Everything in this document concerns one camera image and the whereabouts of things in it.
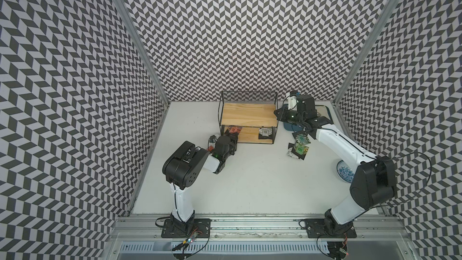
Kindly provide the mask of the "red label tea bag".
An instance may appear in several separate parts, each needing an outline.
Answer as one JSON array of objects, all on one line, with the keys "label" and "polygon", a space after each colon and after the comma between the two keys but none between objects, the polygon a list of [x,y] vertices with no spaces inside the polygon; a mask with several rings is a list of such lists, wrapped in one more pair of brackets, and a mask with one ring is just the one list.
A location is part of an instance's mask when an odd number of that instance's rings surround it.
[{"label": "red label tea bag", "polygon": [[226,132],[228,134],[239,134],[242,129],[242,126],[228,126]]}]

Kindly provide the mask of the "green grape oolong tea bag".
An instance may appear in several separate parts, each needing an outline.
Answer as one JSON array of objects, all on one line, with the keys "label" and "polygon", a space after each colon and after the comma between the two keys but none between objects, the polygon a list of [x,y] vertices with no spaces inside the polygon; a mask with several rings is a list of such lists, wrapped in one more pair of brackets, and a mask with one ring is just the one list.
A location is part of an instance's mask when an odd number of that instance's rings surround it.
[{"label": "green grape oolong tea bag", "polygon": [[301,144],[303,146],[311,143],[311,141],[309,140],[309,137],[306,134],[293,133],[292,136],[294,137],[296,143]]}]

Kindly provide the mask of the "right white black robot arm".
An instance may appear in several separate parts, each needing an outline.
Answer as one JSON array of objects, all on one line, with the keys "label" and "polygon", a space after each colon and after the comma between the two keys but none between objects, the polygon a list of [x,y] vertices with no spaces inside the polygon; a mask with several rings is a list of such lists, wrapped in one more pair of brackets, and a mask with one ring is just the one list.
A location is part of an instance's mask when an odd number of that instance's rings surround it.
[{"label": "right white black robot arm", "polygon": [[339,237],[346,234],[355,219],[397,195],[393,160],[367,151],[342,133],[330,119],[319,116],[312,96],[291,91],[274,114],[278,121],[297,125],[326,145],[353,172],[350,194],[324,214],[322,228],[325,235]]}]

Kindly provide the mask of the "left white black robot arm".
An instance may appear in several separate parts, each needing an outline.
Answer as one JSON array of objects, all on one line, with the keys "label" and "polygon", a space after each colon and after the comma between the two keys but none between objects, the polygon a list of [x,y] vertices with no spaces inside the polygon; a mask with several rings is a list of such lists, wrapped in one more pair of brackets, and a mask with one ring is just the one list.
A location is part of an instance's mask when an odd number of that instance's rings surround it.
[{"label": "left white black robot arm", "polygon": [[185,141],[164,163],[162,173],[170,184],[174,198],[174,209],[171,213],[173,220],[181,224],[193,221],[195,211],[188,189],[203,169],[215,174],[224,169],[228,158],[235,155],[238,136],[238,132],[225,133],[216,139],[212,150]]}]

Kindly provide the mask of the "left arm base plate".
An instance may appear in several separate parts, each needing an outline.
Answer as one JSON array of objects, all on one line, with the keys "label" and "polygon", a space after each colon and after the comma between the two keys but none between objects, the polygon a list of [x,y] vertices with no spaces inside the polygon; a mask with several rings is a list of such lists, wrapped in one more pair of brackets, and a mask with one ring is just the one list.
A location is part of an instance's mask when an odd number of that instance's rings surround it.
[{"label": "left arm base plate", "polygon": [[161,237],[185,239],[197,232],[197,238],[208,238],[210,236],[211,219],[192,219],[188,222],[181,222],[175,218],[167,219],[164,222]]}]

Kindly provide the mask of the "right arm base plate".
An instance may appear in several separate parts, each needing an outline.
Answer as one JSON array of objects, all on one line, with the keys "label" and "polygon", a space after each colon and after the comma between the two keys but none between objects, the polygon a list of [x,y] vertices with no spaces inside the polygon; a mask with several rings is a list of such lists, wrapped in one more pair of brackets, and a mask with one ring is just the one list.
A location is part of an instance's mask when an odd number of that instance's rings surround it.
[{"label": "right arm base plate", "polygon": [[329,219],[303,219],[303,228],[307,231],[308,238],[357,238],[353,222],[343,225],[337,224],[334,220]]}]

